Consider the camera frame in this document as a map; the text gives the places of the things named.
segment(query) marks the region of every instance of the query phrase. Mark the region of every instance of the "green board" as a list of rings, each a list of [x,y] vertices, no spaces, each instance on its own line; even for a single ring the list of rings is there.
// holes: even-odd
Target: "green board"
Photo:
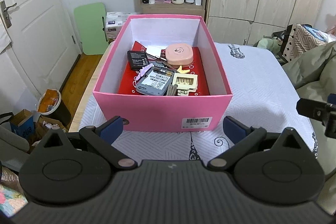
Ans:
[[[83,52],[104,54],[108,47],[105,31],[106,10],[103,3],[92,3],[74,9],[73,14],[81,36]]]

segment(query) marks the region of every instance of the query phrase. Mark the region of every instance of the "floral fabric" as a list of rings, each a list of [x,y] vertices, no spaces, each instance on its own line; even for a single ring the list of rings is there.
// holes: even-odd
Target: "floral fabric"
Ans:
[[[0,210],[12,217],[28,203],[25,196],[6,186],[0,185]]]

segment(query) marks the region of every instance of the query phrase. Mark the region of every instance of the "barcode label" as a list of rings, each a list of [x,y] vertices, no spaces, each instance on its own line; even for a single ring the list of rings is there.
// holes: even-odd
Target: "barcode label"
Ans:
[[[170,77],[166,75],[161,75],[152,71],[148,77],[142,81],[143,85],[150,85],[156,89],[162,90],[164,86],[169,81]]]
[[[181,128],[208,128],[212,117],[183,118]]]

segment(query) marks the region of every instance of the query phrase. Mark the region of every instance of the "yellow star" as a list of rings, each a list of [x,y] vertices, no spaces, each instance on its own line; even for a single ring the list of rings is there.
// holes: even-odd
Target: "yellow star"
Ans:
[[[177,71],[178,71],[179,73],[181,73],[181,74],[186,74],[186,73],[190,72],[189,69],[188,69],[188,70],[182,70],[182,66],[180,66],[180,67],[177,69]]]

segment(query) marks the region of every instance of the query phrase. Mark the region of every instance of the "black battery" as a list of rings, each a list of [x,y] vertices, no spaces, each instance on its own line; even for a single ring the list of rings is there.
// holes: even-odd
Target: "black battery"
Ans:
[[[140,70],[149,65],[147,54],[140,51],[128,51],[127,59],[131,66],[131,70]]]

